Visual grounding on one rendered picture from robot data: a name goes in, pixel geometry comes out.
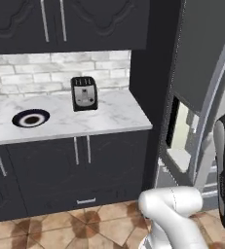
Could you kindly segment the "dark wall cupboard door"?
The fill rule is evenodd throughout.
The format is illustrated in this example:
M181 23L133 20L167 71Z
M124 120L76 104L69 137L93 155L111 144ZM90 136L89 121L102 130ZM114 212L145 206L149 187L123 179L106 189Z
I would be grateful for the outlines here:
M66 42L56 2L58 39L64 52L145 49L150 0L64 0Z
M47 43L40 0L0 0L0 54L52 52L56 47L55 6L55 0L45 0Z

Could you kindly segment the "dark base cupboard door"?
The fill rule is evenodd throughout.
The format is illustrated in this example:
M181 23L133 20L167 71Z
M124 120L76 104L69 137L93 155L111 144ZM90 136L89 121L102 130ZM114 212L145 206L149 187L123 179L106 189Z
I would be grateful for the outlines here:
M7 176L4 177L0 169L0 222L24 218L27 216L27 210L17 176L4 146L0 146L0 156L7 171Z
M90 135L92 163L88 162L87 137L82 138L85 163L80 199L96 198L92 204L107 204L138 198L146 158L148 130Z
M12 144L7 151L29 216L72 208L80 173L73 138Z

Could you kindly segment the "dark grey fridge door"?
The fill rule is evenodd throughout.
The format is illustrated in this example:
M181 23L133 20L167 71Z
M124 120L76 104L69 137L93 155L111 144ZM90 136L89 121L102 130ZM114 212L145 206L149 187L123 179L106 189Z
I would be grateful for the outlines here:
M175 62L173 90L200 113L225 44L225 0L186 0Z

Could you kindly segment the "dark blue white plate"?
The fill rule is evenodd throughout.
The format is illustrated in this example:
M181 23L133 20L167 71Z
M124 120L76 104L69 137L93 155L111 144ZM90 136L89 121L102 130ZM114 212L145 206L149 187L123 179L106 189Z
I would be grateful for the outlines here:
M15 114L12 123L18 127L31 128L42 125L50 118L50 113L43 109L29 109Z

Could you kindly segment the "black toaster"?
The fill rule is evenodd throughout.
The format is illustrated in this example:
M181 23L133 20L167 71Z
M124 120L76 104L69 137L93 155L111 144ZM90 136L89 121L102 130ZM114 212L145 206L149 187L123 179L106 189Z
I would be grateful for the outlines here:
M96 110L97 87L93 77L73 77L71 83L72 105L75 112Z

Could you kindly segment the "dark grey fridge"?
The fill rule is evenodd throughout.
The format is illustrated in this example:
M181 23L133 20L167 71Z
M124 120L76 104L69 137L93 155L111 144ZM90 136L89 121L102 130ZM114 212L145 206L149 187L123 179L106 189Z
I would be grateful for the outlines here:
M193 186L190 161L202 110L195 113L190 109L189 117L198 119L196 127L187 132L190 155L169 148L171 112L181 102L172 83L185 5L186 0L150 0L146 49L131 53L130 91L153 125L147 143L143 190L157 186L159 160L176 184Z

